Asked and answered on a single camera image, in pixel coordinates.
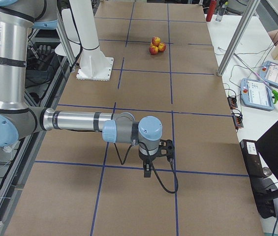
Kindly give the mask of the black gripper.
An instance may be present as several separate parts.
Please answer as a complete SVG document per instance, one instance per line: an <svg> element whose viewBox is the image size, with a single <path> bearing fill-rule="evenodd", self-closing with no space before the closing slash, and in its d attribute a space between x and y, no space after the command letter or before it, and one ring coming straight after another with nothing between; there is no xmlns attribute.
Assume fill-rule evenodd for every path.
<svg viewBox="0 0 278 236"><path fill-rule="evenodd" d="M151 177L152 162L160 155L160 145L153 150L149 150L145 143L139 142L139 157L143 161L144 177Z"/></svg>

